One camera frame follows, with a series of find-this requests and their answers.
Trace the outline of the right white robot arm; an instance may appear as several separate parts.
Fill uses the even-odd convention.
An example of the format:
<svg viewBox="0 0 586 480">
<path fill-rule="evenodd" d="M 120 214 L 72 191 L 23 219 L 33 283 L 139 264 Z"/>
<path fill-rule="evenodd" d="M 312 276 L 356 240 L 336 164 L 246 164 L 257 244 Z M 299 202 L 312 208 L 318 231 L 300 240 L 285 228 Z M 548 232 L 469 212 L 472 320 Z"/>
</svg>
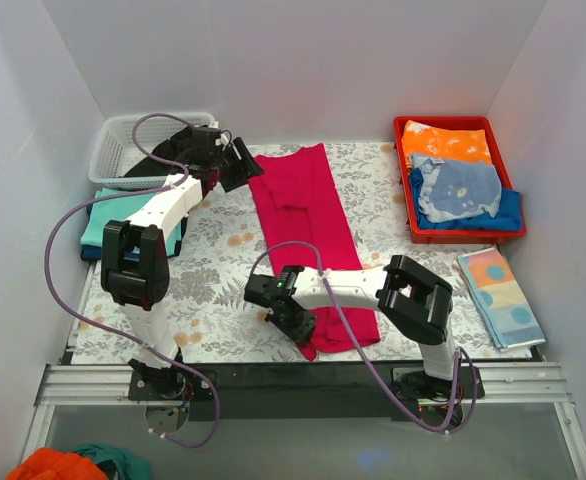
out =
<svg viewBox="0 0 586 480">
<path fill-rule="evenodd" d="M 264 308 L 267 321 L 309 360 L 377 342 L 376 320 L 383 317 L 419 347 L 424 375 L 413 393 L 444 398 L 481 391 L 448 325 L 451 285 L 406 255 L 365 270 L 289 265 L 277 275 L 251 272 L 244 299 Z"/>
</svg>

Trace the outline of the magenta t shirt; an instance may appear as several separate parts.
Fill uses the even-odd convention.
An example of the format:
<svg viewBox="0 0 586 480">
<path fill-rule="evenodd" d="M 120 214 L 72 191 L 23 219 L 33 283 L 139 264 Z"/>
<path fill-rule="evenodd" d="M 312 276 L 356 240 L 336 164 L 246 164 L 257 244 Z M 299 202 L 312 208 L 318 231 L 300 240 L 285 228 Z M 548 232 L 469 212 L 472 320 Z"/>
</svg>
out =
<svg viewBox="0 0 586 480">
<path fill-rule="evenodd" d="M 283 157 L 255 157 L 264 174 L 249 180 L 259 222 L 268 248 L 286 241 L 303 241 L 315 246 L 323 267 L 335 270 L 362 268 L 344 209 L 336 190 L 325 147 L 302 147 Z M 284 266 L 317 267 L 315 254 L 308 247 L 291 245 L 269 254 L 277 275 Z M 380 342 L 373 311 L 344 308 L 345 316 L 358 343 L 365 347 Z M 354 350 L 335 308 L 320 308 L 310 340 L 298 346 L 307 360 L 318 353 Z"/>
</svg>

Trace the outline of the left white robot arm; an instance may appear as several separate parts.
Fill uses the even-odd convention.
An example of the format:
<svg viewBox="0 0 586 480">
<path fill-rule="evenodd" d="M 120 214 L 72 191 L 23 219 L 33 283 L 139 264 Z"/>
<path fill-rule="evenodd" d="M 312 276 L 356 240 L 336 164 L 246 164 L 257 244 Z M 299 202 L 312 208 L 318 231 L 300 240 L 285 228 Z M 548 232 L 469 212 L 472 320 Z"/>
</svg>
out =
<svg viewBox="0 0 586 480">
<path fill-rule="evenodd" d="M 170 283 L 167 239 L 185 227 L 189 211 L 216 185 L 230 192 L 263 172 L 242 138 L 211 126 L 188 125 L 127 173 L 163 176 L 163 190 L 126 219 L 105 225 L 101 286 L 141 342 L 138 357 L 129 364 L 143 388 L 156 397 L 173 400 L 186 388 L 185 373 L 174 365 L 181 350 L 162 303 Z"/>
</svg>

